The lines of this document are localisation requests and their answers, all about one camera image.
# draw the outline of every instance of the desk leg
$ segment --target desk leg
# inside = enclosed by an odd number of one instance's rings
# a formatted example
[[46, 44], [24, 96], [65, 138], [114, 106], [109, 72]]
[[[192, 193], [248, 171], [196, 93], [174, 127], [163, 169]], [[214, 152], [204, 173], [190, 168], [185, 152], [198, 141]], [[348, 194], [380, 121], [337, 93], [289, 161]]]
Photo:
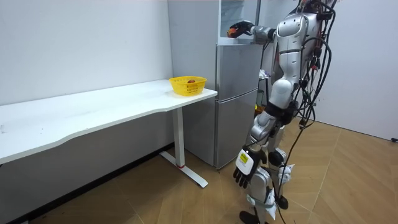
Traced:
[[205, 181], [197, 173], [185, 166], [185, 156], [184, 156], [184, 131], [182, 124], [182, 108], [177, 108], [173, 110], [173, 128], [174, 128], [174, 148], [175, 148], [175, 158], [167, 152], [161, 152], [164, 158], [178, 167], [182, 172], [187, 174], [201, 187], [207, 186], [207, 181]]

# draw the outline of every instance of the humanoid robot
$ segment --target humanoid robot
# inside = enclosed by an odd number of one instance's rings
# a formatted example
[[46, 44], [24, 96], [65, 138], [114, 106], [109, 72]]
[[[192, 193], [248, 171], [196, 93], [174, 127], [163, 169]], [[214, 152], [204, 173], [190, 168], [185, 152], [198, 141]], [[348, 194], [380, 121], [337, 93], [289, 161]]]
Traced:
[[[272, 69], [272, 78], [275, 81], [269, 101], [265, 110], [254, 119], [246, 144], [236, 159], [237, 168], [233, 174], [241, 187], [249, 186], [250, 189], [247, 199], [253, 205], [255, 214], [245, 211], [239, 214], [246, 224], [267, 223], [266, 212], [275, 218], [277, 206], [288, 209], [289, 204], [283, 196], [282, 186], [290, 180], [293, 166], [287, 166], [289, 157], [278, 145], [284, 126], [302, 110], [303, 103], [298, 106], [295, 93], [299, 89], [303, 90], [307, 94], [307, 97], [303, 94], [306, 98], [304, 104], [311, 108], [308, 110], [313, 110], [313, 103], [325, 81], [331, 60], [328, 39], [335, 18], [335, 4], [336, 0], [301, 0], [276, 29], [242, 21], [231, 26], [228, 31], [228, 37], [232, 38], [242, 34], [254, 35], [255, 44], [274, 42], [275, 52]], [[323, 63], [320, 63], [323, 46], [326, 46], [329, 53], [326, 74], [319, 77], [317, 89], [308, 93], [305, 89], [309, 82], [313, 83], [314, 70], [323, 67], [321, 76], [323, 73], [326, 59], [325, 55]], [[308, 119], [308, 113], [307, 116], [303, 114], [300, 129], [307, 127]], [[261, 166], [267, 162], [268, 167]]]

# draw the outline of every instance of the baseboard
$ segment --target baseboard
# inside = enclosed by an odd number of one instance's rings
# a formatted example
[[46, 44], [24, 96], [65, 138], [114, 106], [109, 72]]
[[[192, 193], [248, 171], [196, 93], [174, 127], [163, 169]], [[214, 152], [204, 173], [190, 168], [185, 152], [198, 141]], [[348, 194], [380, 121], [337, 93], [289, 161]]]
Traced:
[[35, 210], [33, 210], [19, 218], [16, 218], [15, 220], [8, 222], [7, 224], [20, 224], [27, 220], [33, 220], [41, 215], [44, 215], [45, 213], [57, 208], [58, 206], [66, 203], [66, 202], [69, 202], [70, 200], [72, 200], [78, 196], [81, 196], [82, 194], [86, 193], [87, 191], [89, 191], [95, 187], [98, 187], [99, 185], [119, 176], [120, 174], [123, 174], [124, 172], [131, 170], [132, 168], [138, 166], [139, 164], [142, 164], [143, 162], [154, 158], [155, 156], [159, 155], [159, 153], [166, 151], [168, 149], [171, 149], [173, 147], [174, 147], [174, 142], [170, 143], [170, 144], [168, 144], [168, 145], [166, 145], [166, 146], [164, 146], [164, 147], [162, 147], [162, 148], [160, 148], [160, 149], [158, 149], [158, 150], [156, 150], [156, 151], [154, 151], [154, 152], [152, 152], [134, 162], [131, 162], [121, 168], [118, 168], [117, 170], [112, 171], [112, 172], [110, 172], [110, 173], [108, 173], [108, 174], [106, 174], [106, 175], [104, 175], [104, 176], [70, 192], [70, 193], [67, 193], [66, 195], [64, 195], [60, 198], [57, 198], [52, 202], [49, 202], [39, 208], [36, 208]]

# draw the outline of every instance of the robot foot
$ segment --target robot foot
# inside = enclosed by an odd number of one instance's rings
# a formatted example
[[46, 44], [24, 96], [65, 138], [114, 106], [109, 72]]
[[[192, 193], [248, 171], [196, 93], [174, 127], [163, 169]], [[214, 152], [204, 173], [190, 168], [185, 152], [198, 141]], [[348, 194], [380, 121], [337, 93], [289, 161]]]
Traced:
[[252, 215], [249, 212], [242, 211], [239, 213], [239, 218], [244, 224], [259, 224], [259, 219], [256, 215]]
[[279, 199], [275, 198], [275, 201], [278, 204], [279, 208], [283, 210], [286, 210], [289, 207], [289, 202], [283, 195], [281, 195]]

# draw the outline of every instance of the white wall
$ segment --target white wall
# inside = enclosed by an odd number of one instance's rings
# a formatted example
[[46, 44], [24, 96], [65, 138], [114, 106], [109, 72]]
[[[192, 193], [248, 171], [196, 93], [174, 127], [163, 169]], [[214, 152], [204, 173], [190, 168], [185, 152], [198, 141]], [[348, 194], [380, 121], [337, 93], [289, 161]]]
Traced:
[[[167, 1], [0, 0], [0, 105], [170, 77]], [[171, 142], [158, 113], [4, 164], [0, 223]]]
[[171, 76], [166, 1], [0, 0], [0, 105]]
[[[260, 24], [276, 26], [296, 5], [262, 1]], [[398, 137], [397, 8], [393, 0], [338, 1], [330, 37], [333, 59], [315, 107], [318, 121], [384, 139]], [[271, 69], [271, 61], [264, 66]]]

